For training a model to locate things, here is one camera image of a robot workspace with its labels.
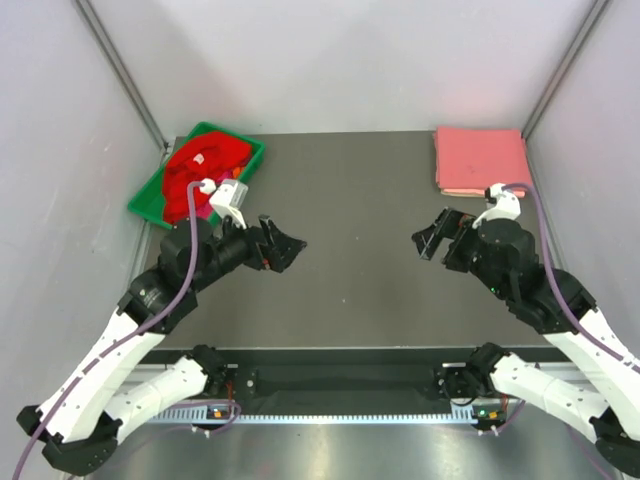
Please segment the red t shirt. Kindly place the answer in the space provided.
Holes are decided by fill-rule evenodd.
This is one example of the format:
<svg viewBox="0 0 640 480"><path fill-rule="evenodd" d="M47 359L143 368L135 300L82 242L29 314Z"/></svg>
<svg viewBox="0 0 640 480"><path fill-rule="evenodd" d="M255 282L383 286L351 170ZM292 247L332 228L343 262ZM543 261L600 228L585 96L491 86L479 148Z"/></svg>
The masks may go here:
<svg viewBox="0 0 640 480"><path fill-rule="evenodd" d="M188 214L186 189L191 182L211 179L216 184L231 177L231 171L245 167L252 157L251 145L235 136L213 131L187 141L170 158L164 169L163 220L173 225Z"/></svg>

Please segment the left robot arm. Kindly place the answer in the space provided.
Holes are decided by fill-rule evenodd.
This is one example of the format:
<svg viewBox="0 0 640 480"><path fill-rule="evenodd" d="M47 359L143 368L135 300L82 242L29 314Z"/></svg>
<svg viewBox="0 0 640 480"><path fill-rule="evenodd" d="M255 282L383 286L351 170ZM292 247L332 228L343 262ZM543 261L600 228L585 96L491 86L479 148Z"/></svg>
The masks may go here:
<svg viewBox="0 0 640 480"><path fill-rule="evenodd" d="M283 233L268 216L254 226L223 222L222 233L188 217L163 238L157 262L137 276L104 331L49 399L24 407L17 422L33 449L56 470L76 477L101 468L141 425L194 396L226 392L227 364L213 347L197 345L165 372L122 391L144 357L197 306L197 295L241 266L282 273L306 242Z"/></svg>

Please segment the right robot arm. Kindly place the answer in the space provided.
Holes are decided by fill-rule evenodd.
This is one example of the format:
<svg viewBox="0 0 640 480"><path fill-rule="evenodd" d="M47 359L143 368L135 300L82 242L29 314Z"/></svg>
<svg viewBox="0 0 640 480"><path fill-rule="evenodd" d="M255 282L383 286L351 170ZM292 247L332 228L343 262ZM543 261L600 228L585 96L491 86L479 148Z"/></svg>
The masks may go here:
<svg viewBox="0 0 640 480"><path fill-rule="evenodd" d="M545 270L534 236L512 219L477 221L446 208L411 239L424 260L434 256L442 240L449 240L445 268L475 276L592 385L580 389L487 343L468 360L469 388L481 396L497 391L521 398L580 432L610 465L637 477L639 363L588 290L566 271Z"/></svg>

